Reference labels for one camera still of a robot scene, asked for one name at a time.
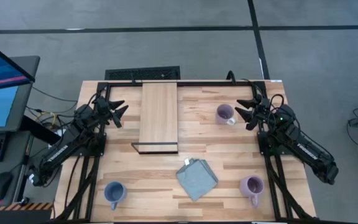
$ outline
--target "yellow black striped tape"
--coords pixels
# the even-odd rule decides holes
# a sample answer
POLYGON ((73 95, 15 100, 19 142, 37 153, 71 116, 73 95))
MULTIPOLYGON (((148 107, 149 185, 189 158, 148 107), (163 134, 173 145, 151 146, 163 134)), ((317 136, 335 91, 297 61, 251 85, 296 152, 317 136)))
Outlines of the yellow black striped tape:
POLYGON ((28 203, 21 207, 18 203, 10 206, 0 206, 0 211, 17 211, 17 210, 49 210, 52 209, 52 203, 28 203))

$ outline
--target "purple mug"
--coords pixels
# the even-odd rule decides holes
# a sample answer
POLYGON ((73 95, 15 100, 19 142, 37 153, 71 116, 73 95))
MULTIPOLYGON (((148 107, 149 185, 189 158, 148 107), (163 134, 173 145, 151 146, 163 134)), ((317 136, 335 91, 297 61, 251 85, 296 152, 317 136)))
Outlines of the purple mug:
POLYGON ((240 192, 249 197, 253 208, 258 207, 258 195, 262 194, 264 190, 265 184, 257 175, 250 175, 240 181, 240 192))
POLYGON ((234 109, 230 105, 220 105, 216 110, 216 121, 219 124, 234 125, 236 120, 234 119, 234 109))

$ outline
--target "wooden table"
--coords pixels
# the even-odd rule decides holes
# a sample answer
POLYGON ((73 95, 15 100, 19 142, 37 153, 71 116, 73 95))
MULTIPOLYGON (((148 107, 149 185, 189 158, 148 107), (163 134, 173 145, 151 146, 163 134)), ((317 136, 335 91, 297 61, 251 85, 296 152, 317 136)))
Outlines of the wooden table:
MULTIPOLYGON (((97 83, 98 81, 83 82, 78 105, 87 104, 89 98, 96 92, 97 83)), ((285 96, 282 82, 265 81, 265 84, 269 98, 277 93, 285 96)), ((234 107, 239 106, 236 103, 237 99, 251 98, 251 87, 248 86, 178 87, 179 153, 139 155, 131 147, 131 142, 139 141, 142 87, 112 88, 111 100, 125 100, 129 109, 122 117, 121 129, 117 129, 114 125, 106 127, 108 140, 105 154, 99 163, 91 221, 274 220, 265 162, 259 153, 256 138, 257 128, 253 131, 246 130, 246 124, 237 113, 235 113, 237 123, 234 126, 218 125, 215 122, 215 111, 220 104, 227 103, 234 107), (176 171, 184 165, 183 161, 186 158, 206 159, 219 179, 219 184, 196 202, 191 201, 175 176, 176 171), (239 191, 239 181, 252 174, 260 176, 265 182, 265 193, 261 196, 257 209, 253 209, 249 199, 243 197, 239 191), (103 193, 105 186, 114 180, 124 183, 128 194, 126 200, 119 203, 118 208, 112 211, 103 193)), ((55 199, 57 215, 63 210, 74 161, 75 158, 71 158, 63 164, 55 199)), ((282 161, 289 191, 305 211, 314 216, 315 211, 304 165, 293 156, 282 156, 282 161)), ((68 201, 78 189, 81 166, 82 159, 75 169, 68 201)), ((277 194, 280 211, 284 217, 282 195, 278 189, 277 194)), ((85 216, 87 198, 88 192, 83 197, 80 217, 85 216)))

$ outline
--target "towel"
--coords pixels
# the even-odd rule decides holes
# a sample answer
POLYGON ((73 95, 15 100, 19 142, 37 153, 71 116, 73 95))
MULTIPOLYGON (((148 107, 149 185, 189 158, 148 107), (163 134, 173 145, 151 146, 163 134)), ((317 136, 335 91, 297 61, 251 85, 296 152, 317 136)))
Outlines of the towel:
POLYGON ((177 178, 194 202, 218 184, 218 178, 203 159, 190 159, 188 165, 178 170, 177 178))

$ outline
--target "yellow cable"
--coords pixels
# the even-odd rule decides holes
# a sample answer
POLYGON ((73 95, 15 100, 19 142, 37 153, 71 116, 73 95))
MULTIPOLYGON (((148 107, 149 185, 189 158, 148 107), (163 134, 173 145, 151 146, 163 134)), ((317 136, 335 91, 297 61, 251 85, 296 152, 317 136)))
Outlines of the yellow cable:
POLYGON ((52 129, 53 125, 55 125, 55 122, 56 122, 56 115, 55 115, 55 113, 53 113, 53 112, 47 112, 47 111, 42 112, 42 113, 40 113, 38 116, 35 117, 35 121, 37 121, 38 119, 40 119, 40 118, 41 118, 43 115, 45 115, 45 114, 50 114, 50 115, 53 116, 52 125, 49 127, 49 129, 52 129))

